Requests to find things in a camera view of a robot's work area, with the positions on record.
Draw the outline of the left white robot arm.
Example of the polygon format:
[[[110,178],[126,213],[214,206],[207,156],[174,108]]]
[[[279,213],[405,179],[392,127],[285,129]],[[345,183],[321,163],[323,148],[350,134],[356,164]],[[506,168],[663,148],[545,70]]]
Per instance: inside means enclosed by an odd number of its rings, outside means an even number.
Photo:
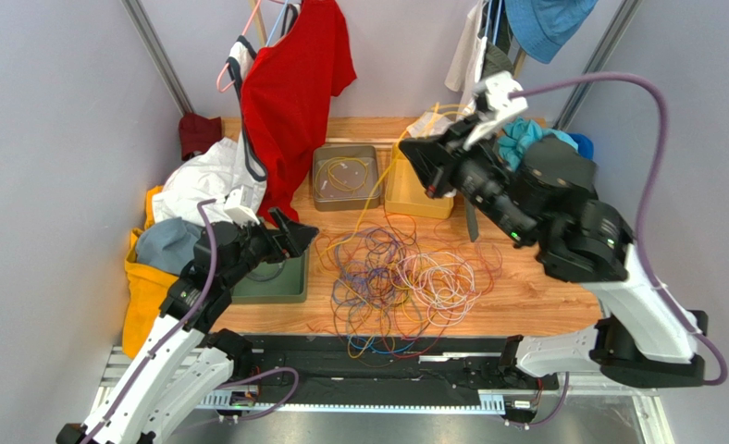
[[[210,221],[209,201],[194,258],[168,289],[151,331],[103,404],[80,424],[66,424],[58,443],[162,443],[216,388],[247,374],[252,344],[228,329],[212,330],[235,287],[260,264],[307,252],[318,228],[270,209],[275,228],[255,219],[243,225]]]

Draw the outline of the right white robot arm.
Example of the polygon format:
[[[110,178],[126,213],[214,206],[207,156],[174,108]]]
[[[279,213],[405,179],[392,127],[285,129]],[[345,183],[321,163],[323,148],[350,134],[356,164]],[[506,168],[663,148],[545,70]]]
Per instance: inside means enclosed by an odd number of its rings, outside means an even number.
[[[596,164],[555,136],[532,143],[516,170],[485,141],[468,144],[476,122],[398,147],[431,198],[459,192],[517,248],[537,246],[544,273],[590,291],[604,318],[573,333],[509,337],[500,363],[519,376],[598,372],[639,389],[701,387],[696,351],[701,311],[677,318],[640,269],[633,230],[593,188]]]

